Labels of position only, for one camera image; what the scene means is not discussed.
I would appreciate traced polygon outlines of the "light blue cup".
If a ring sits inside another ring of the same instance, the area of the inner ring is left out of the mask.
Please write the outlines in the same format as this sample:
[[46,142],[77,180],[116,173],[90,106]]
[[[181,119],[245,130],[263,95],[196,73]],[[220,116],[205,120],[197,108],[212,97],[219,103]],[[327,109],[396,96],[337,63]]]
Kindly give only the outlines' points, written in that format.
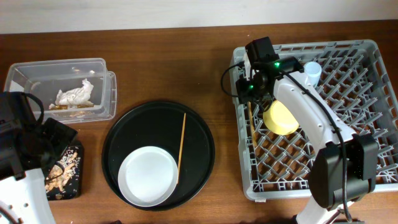
[[318,85],[322,67],[318,62],[307,62],[304,66],[304,72],[308,75],[308,80],[313,87]]

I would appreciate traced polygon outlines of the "yellow bowl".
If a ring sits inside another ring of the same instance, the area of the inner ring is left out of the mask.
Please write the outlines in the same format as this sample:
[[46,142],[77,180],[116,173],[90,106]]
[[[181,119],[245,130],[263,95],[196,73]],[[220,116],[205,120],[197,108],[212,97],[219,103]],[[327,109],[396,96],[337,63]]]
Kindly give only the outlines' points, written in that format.
[[262,116],[265,126],[274,134],[289,135],[299,128],[292,113],[278,100],[273,101]]

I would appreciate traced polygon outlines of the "white round plate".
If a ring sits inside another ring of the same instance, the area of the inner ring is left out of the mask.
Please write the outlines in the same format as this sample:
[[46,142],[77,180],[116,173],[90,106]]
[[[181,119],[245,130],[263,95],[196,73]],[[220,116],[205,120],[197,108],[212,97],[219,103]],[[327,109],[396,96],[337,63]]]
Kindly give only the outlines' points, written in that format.
[[166,201],[177,186],[178,168],[166,150],[145,146],[131,152],[118,172],[123,197],[138,207],[154,207]]

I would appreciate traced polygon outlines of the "white tissue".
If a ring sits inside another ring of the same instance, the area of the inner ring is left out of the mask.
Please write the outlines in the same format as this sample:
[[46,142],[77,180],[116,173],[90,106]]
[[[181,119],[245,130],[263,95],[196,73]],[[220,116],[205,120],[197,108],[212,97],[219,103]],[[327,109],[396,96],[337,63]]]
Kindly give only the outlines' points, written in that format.
[[53,105],[94,105],[91,101],[91,92],[94,86],[87,80],[82,81],[81,88],[74,88],[63,92],[59,90]]

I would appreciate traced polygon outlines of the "gold foil wrapper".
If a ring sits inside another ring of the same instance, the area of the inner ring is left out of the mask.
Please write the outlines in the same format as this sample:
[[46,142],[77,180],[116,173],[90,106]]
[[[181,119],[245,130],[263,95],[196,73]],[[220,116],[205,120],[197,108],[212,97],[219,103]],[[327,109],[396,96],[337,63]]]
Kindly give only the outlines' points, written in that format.
[[70,109],[82,109],[82,108],[91,108],[94,105],[53,105],[49,106],[49,110],[70,110]]

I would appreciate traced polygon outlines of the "food scraps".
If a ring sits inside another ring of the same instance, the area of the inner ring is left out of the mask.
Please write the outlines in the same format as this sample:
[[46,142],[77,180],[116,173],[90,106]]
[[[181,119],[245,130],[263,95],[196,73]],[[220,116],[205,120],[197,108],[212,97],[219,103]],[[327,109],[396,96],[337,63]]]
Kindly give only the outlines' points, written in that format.
[[68,150],[66,154],[55,163],[49,176],[45,179],[45,190],[47,193],[52,190],[65,192],[67,185],[78,177],[78,166],[80,165],[80,156],[77,151]]

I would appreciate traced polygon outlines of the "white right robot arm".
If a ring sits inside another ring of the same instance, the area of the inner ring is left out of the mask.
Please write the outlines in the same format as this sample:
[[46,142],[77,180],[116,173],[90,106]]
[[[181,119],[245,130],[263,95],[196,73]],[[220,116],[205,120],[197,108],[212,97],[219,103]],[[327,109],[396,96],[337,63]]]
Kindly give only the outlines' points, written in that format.
[[331,223],[341,213],[351,222],[349,205],[376,186],[377,141],[371,134],[357,134],[317,93],[319,63],[280,58],[268,37],[248,43],[245,51],[240,65],[246,73],[235,83],[239,103],[273,96],[296,119],[315,151],[308,178],[312,196],[295,222]]

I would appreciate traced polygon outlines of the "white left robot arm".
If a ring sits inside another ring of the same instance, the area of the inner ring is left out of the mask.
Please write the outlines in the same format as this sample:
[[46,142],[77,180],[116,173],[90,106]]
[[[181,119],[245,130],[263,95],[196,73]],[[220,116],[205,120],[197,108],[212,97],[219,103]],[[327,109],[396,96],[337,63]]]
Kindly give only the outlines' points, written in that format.
[[30,93],[1,93],[1,223],[54,223],[45,178],[78,134],[43,113],[36,118],[30,101],[44,111]]

